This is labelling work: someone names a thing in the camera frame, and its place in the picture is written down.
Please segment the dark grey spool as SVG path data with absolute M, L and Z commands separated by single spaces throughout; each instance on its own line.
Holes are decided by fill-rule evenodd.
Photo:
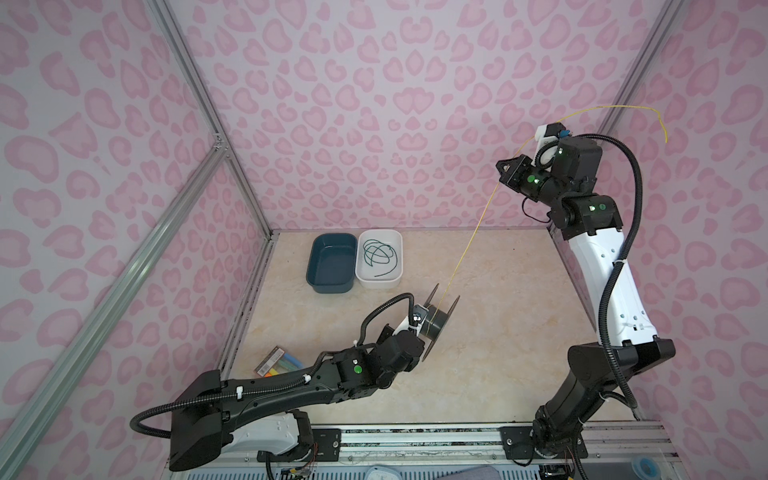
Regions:
M 438 287 L 439 285 L 436 284 L 427 299 L 419 305 L 423 311 L 419 335 L 425 341 L 425 350 L 421 356 L 422 360 L 428 358 L 460 300 L 460 297 L 457 296 L 450 307 L 447 310 L 443 310 L 439 305 L 432 302 Z

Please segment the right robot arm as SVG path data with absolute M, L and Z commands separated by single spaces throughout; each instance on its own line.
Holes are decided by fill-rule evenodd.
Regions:
M 629 225 L 616 202 L 594 190 L 603 143 L 615 146 L 632 171 L 635 200 Z M 582 271 L 595 314 L 596 341 L 569 348 L 568 375 L 538 408 L 530 433 L 534 454 L 574 454 L 584 425 L 607 399 L 636 410 L 630 379 L 676 354 L 673 341 L 660 337 L 652 324 L 628 261 L 642 217 L 640 165 L 629 147 L 613 137 L 564 133 L 535 157 L 499 160 L 496 169 L 500 184 L 548 207 L 552 226 Z

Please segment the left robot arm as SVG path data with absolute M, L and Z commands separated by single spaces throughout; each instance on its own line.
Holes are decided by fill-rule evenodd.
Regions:
M 201 467 L 218 458 L 234 432 L 251 422 L 310 405 L 368 397 L 412 371 L 425 343 L 409 330 L 381 342 L 333 353 L 318 365 L 259 379 L 222 380 L 218 370 L 200 374 L 177 398 L 172 412 L 172 471 Z

